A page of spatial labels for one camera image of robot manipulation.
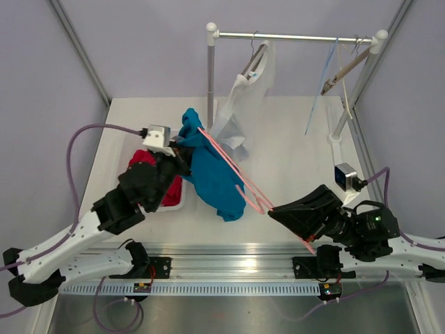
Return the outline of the light blue wire hanger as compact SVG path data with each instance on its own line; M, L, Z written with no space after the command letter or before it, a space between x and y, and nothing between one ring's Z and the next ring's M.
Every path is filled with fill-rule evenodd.
M327 53L327 58L325 60L325 63L324 63L324 66L323 66L323 70L321 72L321 78L320 78L319 83L318 83L317 94L314 96L314 100L313 100L313 103L312 103L312 106L311 106L311 111L309 113L309 118L308 118L308 121L307 121L307 125L305 127L305 135L307 135L308 132L309 132L309 128L310 128L310 125L312 123L312 118L313 118L314 112L316 110L316 105L318 103L318 99L321 96L323 87L325 85L325 81L327 79L327 71L329 69L329 66L330 66L330 63L331 63L331 60L332 60L332 57L333 57L334 49L337 47L338 44L339 44L339 37L336 37L334 43L330 47L329 52Z

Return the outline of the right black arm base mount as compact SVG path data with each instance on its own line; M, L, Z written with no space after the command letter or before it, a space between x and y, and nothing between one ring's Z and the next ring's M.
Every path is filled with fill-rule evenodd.
M346 271L340 262L341 247L324 245L316 249L314 256L292 258L295 279L314 279L320 283L329 279L356 278L355 271Z

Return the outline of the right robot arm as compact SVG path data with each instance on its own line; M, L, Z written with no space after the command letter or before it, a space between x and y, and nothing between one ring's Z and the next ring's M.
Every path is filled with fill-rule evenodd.
M405 271L411 277L444 282L444 242L403 236L397 218L383 203L361 201L359 212L348 203L358 196L338 185L318 186L305 197L272 208L268 215L297 235L314 256L295 257L296 278L354 278L359 270Z

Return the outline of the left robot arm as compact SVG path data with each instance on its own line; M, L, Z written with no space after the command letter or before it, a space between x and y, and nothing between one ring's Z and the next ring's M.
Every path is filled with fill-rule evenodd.
M27 250L6 250L3 260L14 275L8 283L10 296L24 307L33 307L84 280L143 277L150 259L140 242L131 241L117 250L85 259L77 255L143 222L146 214L161 206L174 178L190 175L194 149L176 143L171 148L171 155L154 154L154 165L135 163L121 174L117 187L95 202L75 228L60 232L66 240L57 249L51 249L56 243L52 237Z

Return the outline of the blue t shirt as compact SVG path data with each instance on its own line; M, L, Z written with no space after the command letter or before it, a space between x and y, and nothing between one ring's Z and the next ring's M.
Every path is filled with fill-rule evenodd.
M184 179L194 186L201 200L216 210L217 216L224 221L240 219L246 206L238 192L244 190L243 182L202 134L204 128L195 109L187 109L181 123L177 145L190 152L190 174Z

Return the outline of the pink wire hanger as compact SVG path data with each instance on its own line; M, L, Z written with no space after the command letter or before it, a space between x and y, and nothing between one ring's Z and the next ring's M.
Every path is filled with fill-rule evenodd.
M226 164L234 171L237 177L242 181L244 188L247 189L253 196L252 201L243 191L239 185L235 185L236 190L244 201L251 206L259 214L265 215L272 212L275 207L272 201L263 193L263 191L241 170L241 168L234 162L234 160L219 146L219 144L213 139L213 137L202 127L198 127L197 130L205 137L211 144L214 150L222 157Z

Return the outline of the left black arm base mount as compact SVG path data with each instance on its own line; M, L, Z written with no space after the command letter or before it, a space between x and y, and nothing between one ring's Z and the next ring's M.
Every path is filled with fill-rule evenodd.
M129 251L131 256L131 270L120 275L110 275L111 279L168 279L171 270L171 257L150 257L142 243L133 239L124 241L120 248Z

